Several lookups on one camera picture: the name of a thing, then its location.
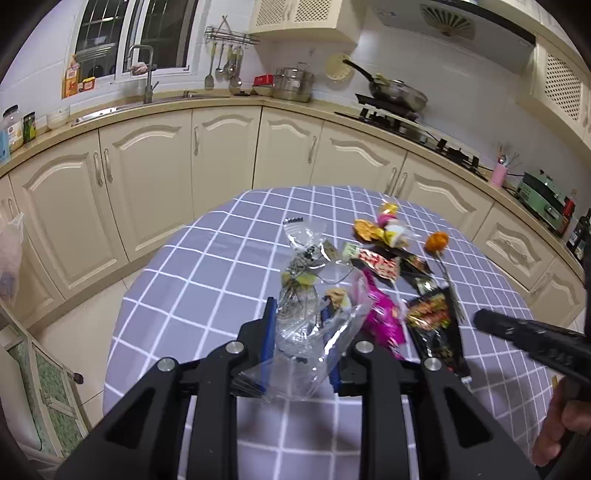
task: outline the pink utensil holder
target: pink utensil holder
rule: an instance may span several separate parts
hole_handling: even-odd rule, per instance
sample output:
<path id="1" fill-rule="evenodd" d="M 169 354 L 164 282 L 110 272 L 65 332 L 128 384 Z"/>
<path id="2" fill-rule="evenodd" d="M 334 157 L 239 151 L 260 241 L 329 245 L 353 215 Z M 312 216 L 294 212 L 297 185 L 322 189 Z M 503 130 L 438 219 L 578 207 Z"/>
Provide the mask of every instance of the pink utensil holder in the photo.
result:
<path id="1" fill-rule="evenodd" d="M 507 167 L 498 163 L 496 164 L 495 171 L 492 173 L 492 177 L 488 181 L 488 183 L 495 187 L 501 188 L 503 186 L 503 182 L 505 181 L 506 176 Z"/>

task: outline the metal bolt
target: metal bolt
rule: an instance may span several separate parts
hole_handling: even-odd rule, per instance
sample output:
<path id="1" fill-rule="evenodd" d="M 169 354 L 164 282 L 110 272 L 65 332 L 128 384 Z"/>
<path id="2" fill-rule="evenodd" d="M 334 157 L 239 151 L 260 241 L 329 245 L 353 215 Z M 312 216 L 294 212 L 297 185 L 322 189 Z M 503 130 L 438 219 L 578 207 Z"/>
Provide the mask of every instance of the metal bolt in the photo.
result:
<path id="1" fill-rule="evenodd" d="M 172 369 L 174 369 L 174 363 L 174 360 L 167 356 L 158 360 L 156 366 L 161 372 L 170 372 Z"/>
<path id="2" fill-rule="evenodd" d="M 226 344 L 226 352 L 231 353 L 232 355 L 237 355 L 238 353 L 242 353 L 244 350 L 244 344 L 242 342 L 233 341 L 228 342 Z"/>
<path id="3" fill-rule="evenodd" d="M 374 351 L 374 345 L 372 342 L 368 342 L 367 340 L 361 340 L 355 344 L 355 348 L 360 353 L 371 353 Z"/>
<path id="4" fill-rule="evenodd" d="M 431 372 L 436 372 L 441 368 L 441 361 L 438 358 L 427 358 L 424 362 L 425 368 Z"/>

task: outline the faucet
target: faucet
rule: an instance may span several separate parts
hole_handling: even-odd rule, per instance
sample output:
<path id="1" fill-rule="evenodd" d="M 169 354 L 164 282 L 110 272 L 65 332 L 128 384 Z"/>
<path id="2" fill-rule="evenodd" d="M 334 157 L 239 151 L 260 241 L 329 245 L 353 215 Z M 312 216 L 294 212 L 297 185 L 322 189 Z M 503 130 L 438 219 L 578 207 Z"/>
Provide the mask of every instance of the faucet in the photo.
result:
<path id="1" fill-rule="evenodd" d="M 146 50 L 148 50 L 150 52 L 150 62 L 148 63 L 148 80 L 146 82 L 146 88 L 144 89 L 144 103 L 152 103 L 152 93 L 154 92 L 154 89 L 156 88 L 156 85 L 158 85 L 160 83 L 160 81 L 157 81 L 156 83 L 154 83 L 154 86 L 152 86 L 152 70 L 153 70 L 153 62 L 154 62 L 154 49 L 152 48 L 151 45 L 143 45 L 143 44 L 136 44 L 136 45 L 132 45 L 129 48 L 129 53 L 128 53 L 128 60 L 131 61 L 131 52 L 134 49 L 137 50 L 141 50 L 142 48 L 145 48 Z"/>

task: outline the window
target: window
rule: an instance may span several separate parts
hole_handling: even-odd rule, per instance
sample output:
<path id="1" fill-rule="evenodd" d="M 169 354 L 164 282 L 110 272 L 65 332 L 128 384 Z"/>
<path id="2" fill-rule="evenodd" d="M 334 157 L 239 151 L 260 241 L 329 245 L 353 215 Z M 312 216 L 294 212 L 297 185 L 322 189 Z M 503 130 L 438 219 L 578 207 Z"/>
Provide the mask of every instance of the window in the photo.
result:
<path id="1" fill-rule="evenodd" d="M 189 53 L 196 44 L 192 30 L 197 2 L 88 0 L 75 50 L 81 77 L 118 77 L 129 71 L 131 63 L 148 63 L 146 50 L 134 50 L 131 62 L 127 58 L 130 46 L 138 43 L 154 48 L 159 70 L 188 72 Z"/>

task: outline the range hood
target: range hood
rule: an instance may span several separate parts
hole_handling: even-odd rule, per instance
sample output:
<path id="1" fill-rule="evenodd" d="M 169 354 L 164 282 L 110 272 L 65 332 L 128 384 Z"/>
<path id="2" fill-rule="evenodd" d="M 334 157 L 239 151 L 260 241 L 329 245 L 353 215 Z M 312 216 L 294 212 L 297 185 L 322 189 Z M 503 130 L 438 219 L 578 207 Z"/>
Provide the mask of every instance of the range hood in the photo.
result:
<path id="1" fill-rule="evenodd" d="M 504 68 L 521 73 L 535 36 L 500 15 L 466 0 L 369 0 L 380 21 L 445 39 Z"/>

